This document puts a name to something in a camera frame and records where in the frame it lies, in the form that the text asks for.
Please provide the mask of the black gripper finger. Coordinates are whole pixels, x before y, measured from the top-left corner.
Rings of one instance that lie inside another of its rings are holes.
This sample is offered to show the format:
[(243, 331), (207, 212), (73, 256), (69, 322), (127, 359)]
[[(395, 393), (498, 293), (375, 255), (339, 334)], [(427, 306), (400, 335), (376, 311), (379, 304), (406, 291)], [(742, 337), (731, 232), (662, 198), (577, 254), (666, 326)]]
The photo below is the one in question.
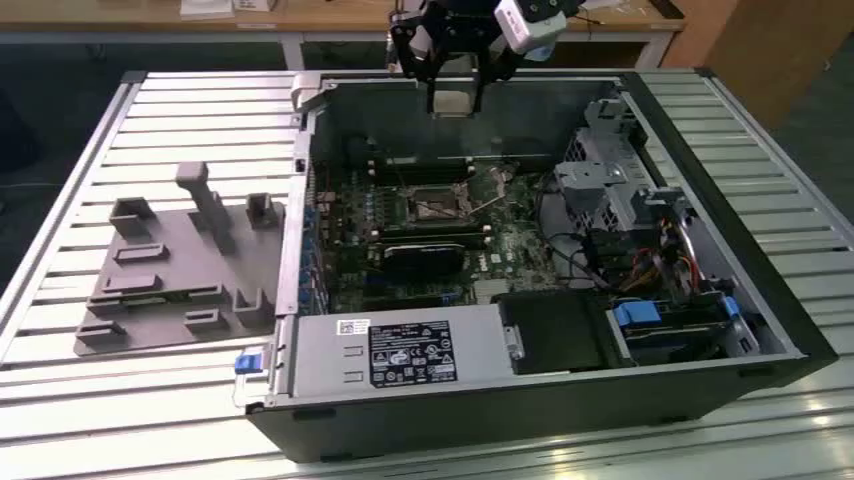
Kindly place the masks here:
[(435, 52), (431, 33), (435, 12), (395, 12), (390, 16), (390, 36), (403, 75), (426, 85), (426, 111), (435, 113), (436, 78), (443, 58)]
[(472, 113), (482, 110), (482, 101), (486, 87), (498, 81), (508, 80), (518, 68), (518, 54), (508, 47), (508, 42), (502, 34), (491, 43), (478, 46), (474, 50), (476, 60), (475, 98), (472, 101)]

